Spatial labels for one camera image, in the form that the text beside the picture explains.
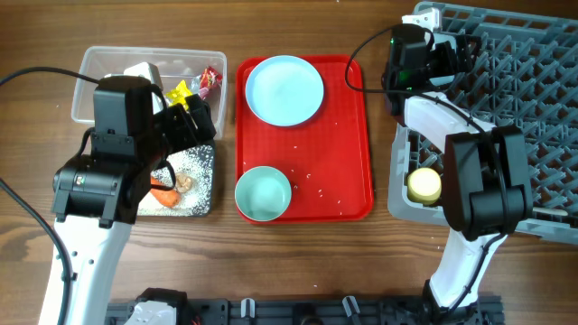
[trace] dish rack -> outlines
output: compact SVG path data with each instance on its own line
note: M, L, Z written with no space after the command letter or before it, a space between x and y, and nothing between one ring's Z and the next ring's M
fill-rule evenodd
M517 231L578 244L578 21L462 5L434 7L441 34L481 37L473 70L458 74L445 93L477 118L524 133L535 207ZM396 218L447 225L442 207L407 198L406 176L420 167L443 174L443 155L422 135L399 126L393 142L388 208Z

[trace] yellow object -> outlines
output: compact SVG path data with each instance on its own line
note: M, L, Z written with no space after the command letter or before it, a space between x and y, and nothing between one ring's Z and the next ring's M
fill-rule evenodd
M185 110L189 110L189 106L184 100L188 96L192 96L192 92L187 88L187 83L184 80L179 82L177 88L166 93L166 97L171 100L172 105L177 103L182 104Z
M407 179L407 197L424 205L434 204L442 194L442 179L431 168L418 168Z

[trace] red tray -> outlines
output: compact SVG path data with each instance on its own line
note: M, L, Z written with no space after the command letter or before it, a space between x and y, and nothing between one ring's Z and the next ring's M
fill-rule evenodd
M257 166L275 167L287 176L293 186L291 203L269 224L364 218L373 207L368 132L363 94L349 89L343 77L349 57L302 57L321 74L325 92L317 113L291 127L261 121L245 100L249 73L264 59L248 59L237 70L237 181ZM355 61L350 82L362 87L361 69Z

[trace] wooden table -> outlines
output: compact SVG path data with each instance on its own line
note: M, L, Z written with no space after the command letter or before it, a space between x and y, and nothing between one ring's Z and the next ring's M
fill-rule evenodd
M416 1L121 2L4 0L0 6L0 75L34 65L78 70L91 45L227 55L228 116L217 148L214 210L198 219L138 219L117 268L113 301L134 299L147 287L231 300L421 292L440 262L449 228L398 220L387 211L396 124L381 96L367 96L376 200L365 220L255 227L238 216L233 200L234 80L241 61L276 54L349 54L373 32L400 22ZM578 18L573 0L460 3ZM379 86L387 54L382 39L359 55L368 87ZM52 176L76 152L86 128L70 119L75 82L37 73L0 89L0 176L51 221ZM36 323L51 251L36 222L0 194L0 323ZM516 234L499 249L480 289L502 296L509 324L575 323L577 269L576 246Z

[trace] red snack package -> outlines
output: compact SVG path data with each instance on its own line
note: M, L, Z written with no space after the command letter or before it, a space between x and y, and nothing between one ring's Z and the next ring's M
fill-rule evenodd
M222 81L223 76L220 73L212 67L206 68L200 75L199 96L205 99L209 95L209 91L220 86Z

